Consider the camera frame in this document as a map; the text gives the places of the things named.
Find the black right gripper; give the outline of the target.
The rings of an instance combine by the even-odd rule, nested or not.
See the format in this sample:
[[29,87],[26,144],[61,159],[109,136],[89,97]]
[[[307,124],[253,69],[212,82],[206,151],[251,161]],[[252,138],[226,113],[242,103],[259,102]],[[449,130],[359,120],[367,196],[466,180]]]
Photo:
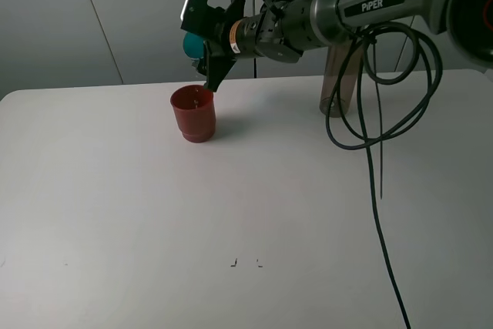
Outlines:
[[230,0],[224,9],[208,9],[193,16],[181,29],[204,41],[206,83],[216,92],[239,59],[266,58],[296,63],[304,52],[316,48],[316,17],[309,5],[285,5],[281,14],[264,9],[244,15],[246,0]]

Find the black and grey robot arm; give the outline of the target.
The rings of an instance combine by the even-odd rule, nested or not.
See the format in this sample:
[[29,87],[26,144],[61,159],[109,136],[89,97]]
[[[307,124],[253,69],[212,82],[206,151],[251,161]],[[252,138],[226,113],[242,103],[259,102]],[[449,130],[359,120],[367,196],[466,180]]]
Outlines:
[[448,33],[471,61],[492,64],[492,0],[262,0],[258,15],[245,16],[244,0],[226,8],[208,0],[185,0],[182,29],[199,37],[189,57],[216,91],[239,59],[295,63],[308,50],[368,39],[377,27],[421,16],[431,33]]

